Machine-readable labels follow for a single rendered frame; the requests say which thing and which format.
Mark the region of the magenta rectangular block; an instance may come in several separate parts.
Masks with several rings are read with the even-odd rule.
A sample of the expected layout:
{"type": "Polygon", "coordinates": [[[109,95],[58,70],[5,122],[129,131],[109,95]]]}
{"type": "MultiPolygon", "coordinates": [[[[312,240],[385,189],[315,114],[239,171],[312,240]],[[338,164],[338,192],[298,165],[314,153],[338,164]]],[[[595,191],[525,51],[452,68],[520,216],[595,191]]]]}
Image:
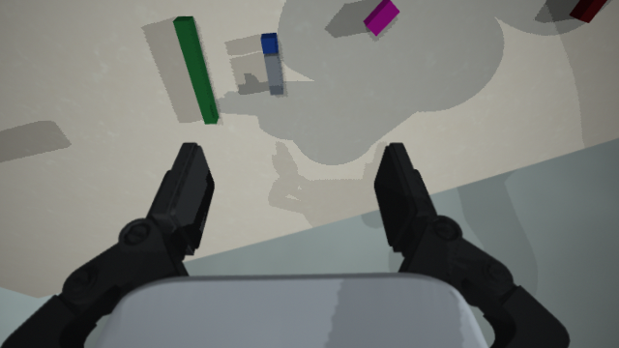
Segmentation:
{"type": "Polygon", "coordinates": [[[382,0],[364,23],[377,36],[398,14],[399,10],[391,0],[382,0]]]}

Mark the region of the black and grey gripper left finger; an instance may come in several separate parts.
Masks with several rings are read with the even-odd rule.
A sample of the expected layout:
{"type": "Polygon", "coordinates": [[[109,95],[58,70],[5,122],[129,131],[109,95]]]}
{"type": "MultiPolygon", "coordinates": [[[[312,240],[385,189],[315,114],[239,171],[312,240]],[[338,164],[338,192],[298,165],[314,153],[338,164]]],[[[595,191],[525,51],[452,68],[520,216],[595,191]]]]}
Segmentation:
{"type": "Polygon", "coordinates": [[[1,348],[84,348],[103,316],[147,283],[189,276],[183,260],[199,248],[215,190],[202,147],[184,142],[146,218],[132,220],[118,243],[72,272],[1,348]]]}

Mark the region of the small blue cube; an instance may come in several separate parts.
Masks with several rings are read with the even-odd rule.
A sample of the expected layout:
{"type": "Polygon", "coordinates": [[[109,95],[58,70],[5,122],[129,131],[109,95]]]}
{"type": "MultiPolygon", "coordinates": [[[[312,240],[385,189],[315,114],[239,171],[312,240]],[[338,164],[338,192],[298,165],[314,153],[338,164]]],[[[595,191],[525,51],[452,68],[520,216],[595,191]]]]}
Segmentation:
{"type": "Polygon", "coordinates": [[[278,38],[277,33],[266,33],[261,35],[261,44],[263,54],[278,53],[278,38]]]}

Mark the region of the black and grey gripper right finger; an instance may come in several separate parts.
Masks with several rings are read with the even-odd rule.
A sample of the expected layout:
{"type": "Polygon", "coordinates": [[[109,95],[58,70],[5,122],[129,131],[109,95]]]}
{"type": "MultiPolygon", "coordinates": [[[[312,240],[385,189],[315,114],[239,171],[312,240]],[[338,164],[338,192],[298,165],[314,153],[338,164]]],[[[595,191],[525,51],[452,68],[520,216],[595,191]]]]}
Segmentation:
{"type": "Polygon", "coordinates": [[[490,348],[568,348],[566,328],[509,269],[462,238],[460,226],[436,213],[403,143],[385,147],[374,190],[388,244],[404,257],[398,273],[444,281],[493,327],[490,348]],[[448,282],[449,281],[449,282],[448,282]]]}

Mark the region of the green rod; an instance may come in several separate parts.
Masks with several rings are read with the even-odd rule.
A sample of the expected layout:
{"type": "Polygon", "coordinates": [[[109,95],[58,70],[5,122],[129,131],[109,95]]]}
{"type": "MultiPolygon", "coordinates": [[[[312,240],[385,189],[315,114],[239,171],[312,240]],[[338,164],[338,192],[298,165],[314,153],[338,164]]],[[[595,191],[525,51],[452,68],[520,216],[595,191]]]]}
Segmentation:
{"type": "Polygon", "coordinates": [[[192,87],[203,117],[204,124],[216,124],[219,120],[215,99],[206,70],[193,16],[177,16],[173,20],[192,87]]]}

